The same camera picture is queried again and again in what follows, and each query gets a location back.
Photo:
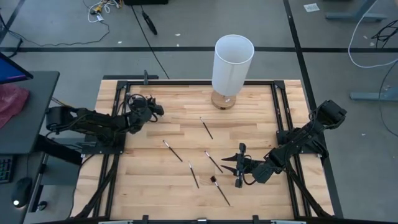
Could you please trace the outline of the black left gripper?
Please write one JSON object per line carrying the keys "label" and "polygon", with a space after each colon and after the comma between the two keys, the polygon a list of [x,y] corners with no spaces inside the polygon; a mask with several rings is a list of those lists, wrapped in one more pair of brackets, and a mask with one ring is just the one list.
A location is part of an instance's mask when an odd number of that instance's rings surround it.
{"label": "black left gripper", "polygon": [[163,107],[160,105],[154,106],[155,104],[156,99],[152,95],[144,97],[138,93],[128,94],[126,105],[129,111],[126,112],[126,116],[131,134],[139,132],[143,125],[150,121],[153,113],[160,116],[164,115]]}

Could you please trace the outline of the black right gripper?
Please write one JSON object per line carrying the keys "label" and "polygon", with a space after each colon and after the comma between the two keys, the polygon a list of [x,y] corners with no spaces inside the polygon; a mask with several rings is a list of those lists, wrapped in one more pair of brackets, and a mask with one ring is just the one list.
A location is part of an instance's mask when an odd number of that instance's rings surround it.
{"label": "black right gripper", "polygon": [[[237,188],[242,188],[243,183],[246,185],[252,185],[255,182],[264,183],[264,179],[261,177],[261,175],[258,172],[254,172],[254,170],[262,163],[261,161],[257,160],[252,160],[250,155],[245,155],[246,153],[246,145],[244,143],[239,144],[239,153],[236,153],[235,155],[231,157],[226,157],[222,158],[222,161],[228,161],[228,162],[236,162],[236,168],[228,167],[221,165],[224,169],[231,171],[233,175],[235,175],[236,181],[235,181],[235,187]],[[248,183],[245,181],[245,174],[252,174],[254,177],[254,181],[251,183]]]}

